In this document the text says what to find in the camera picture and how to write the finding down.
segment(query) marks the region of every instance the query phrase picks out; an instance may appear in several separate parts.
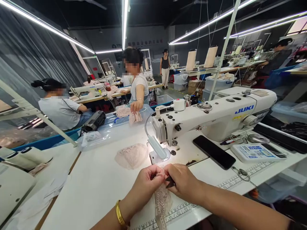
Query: dark hair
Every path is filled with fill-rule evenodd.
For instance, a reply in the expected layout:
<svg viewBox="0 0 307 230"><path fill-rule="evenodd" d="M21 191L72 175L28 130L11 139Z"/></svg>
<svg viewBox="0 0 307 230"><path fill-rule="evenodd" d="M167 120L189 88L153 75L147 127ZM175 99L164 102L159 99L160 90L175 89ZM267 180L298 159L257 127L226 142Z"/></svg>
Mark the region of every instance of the dark hair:
<svg viewBox="0 0 307 230"><path fill-rule="evenodd" d="M283 40L280 40L279 42L277 42L275 44L275 47L278 47L278 46L287 46L290 42L292 42L293 39L292 38L285 38Z"/></svg>
<svg viewBox="0 0 307 230"><path fill-rule="evenodd" d="M126 62L134 65L142 65L144 61L144 54L141 52L141 49L128 46L123 52L123 59L126 59Z"/></svg>
<svg viewBox="0 0 307 230"><path fill-rule="evenodd" d="M41 89L45 90L46 92L54 91L59 88L66 88L66 85L54 80L52 78L45 78L43 80L35 80L31 83L31 86L36 88L40 87Z"/></svg>

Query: gold bangle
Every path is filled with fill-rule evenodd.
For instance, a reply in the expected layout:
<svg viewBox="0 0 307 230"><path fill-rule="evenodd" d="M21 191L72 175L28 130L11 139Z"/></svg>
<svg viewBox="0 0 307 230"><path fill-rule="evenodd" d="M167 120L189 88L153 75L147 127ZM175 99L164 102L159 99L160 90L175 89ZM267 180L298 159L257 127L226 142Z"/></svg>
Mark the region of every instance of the gold bangle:
<svg viewBox="0 0 307 230"><path fill-rule="evenodd" d="M119 209L119 202L120 202L120 201L121 201L121 200L118 200L118 201L116 202L115 211L116 211L116 215L117 215L117 219L118 219L119 224L120 224L122 227L126 227L127 225L126 225L126 223L125 223L125 221L124 221L124 219L123 219L123 217L122 217L121 211L120 211L120 209Z"/></svg>

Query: white t-shirt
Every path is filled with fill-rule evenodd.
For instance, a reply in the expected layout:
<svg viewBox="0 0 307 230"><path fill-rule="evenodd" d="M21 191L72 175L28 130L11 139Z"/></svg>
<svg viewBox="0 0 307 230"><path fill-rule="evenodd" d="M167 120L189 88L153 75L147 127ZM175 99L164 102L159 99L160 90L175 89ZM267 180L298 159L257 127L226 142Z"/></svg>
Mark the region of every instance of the white t-shirt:
<svg viewBox="0 0 307 230"><path fill-rule="evenodd" d="M147 80L144 76L144 74L140 73L139 76L135 77L135 79L132 82L131 85L131 98L133 100L137 100L137 85L143 85L144 86L144 96L147 96L149 94L149 89L148 89L148 84L147 84Z"/></svg>
<svg viewBox="0 0 307 230"><path fill-rule="evenodd" d="M72 129L80 120L81 115L75 112L80 105L70 99L60 99L58 97L41 98L38 104L41 111L62 130Z"/></svg>

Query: cardboard box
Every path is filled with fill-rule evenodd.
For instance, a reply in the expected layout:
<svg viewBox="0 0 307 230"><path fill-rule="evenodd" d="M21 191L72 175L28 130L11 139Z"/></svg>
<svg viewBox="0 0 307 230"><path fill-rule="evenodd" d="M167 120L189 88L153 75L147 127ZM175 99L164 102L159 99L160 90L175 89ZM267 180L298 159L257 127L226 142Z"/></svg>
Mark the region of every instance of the cardboard box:
<svg viewBox="0 0 307 230"><path fill-rule="evenodd" d="M189 95L200 95L200 98L202 98L202 89L197 87L188 87L188 94Z"/></svg>
<svg viewBox="0 0 307 230"><path fill-rule="evenodd" d="M205 81L202 81L202 80L191 80L189 81L189 86L191 87L198 87L198 88L201 88L203 89L205 87Z"/></svg>

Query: measuring tape on table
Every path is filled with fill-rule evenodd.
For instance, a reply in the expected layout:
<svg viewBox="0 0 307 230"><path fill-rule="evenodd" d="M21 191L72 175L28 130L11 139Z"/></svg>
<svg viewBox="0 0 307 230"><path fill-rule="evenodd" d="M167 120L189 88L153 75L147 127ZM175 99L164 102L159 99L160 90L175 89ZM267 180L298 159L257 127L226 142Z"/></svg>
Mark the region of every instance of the measuring tape on table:
<svg viewBox="0 0 307 230"><path fill-rule="evenodd" d="M266 170L267 168L275 165L277 162L261 162L257 163L248 169L245 169L245 171L248 173L248 175L252 178L262 171ZM223 182L216 185L218 188L223 188L226 190L231 191L233 188L245 183L246 181L242 180L237 174L235 176L232 176ZM171 224L175 223L176 221L184 218L185 216L193 213L194 211L201 208L199 205L191 204L188 202L183 202L180 205L177 205L176 207L173 207L166 215L166 222L167 226L170 226ZM132 228L132 230L158 230L159 227L157 225L157 221L155 218L150 219L146 221L145 223Z"/></svg>

